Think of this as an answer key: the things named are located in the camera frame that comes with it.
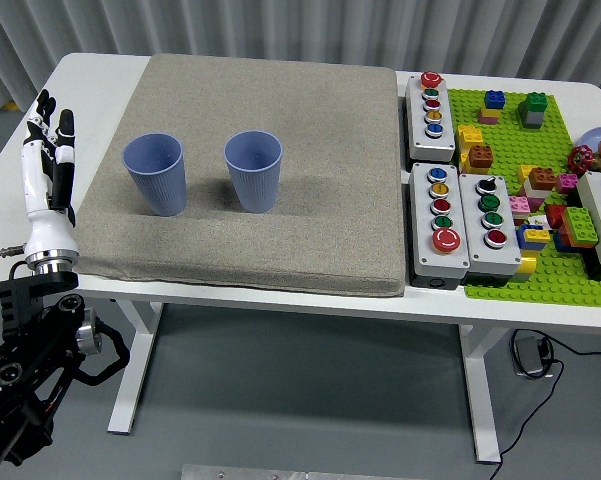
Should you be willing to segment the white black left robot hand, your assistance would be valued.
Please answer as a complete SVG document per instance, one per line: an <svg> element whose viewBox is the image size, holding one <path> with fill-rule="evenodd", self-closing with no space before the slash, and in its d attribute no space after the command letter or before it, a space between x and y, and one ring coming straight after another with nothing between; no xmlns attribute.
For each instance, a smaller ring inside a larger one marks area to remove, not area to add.
<svg viewBox="0 0 601 480"><path fill-rule="evenodd" d="M75 125L70 109L51 127L56 100L42 90L26 120L27 136L21 147L21 177L31 235L24 254L32 269L57 259L73 266L79 250L72 229L71 206L75 174Z"/></svg>

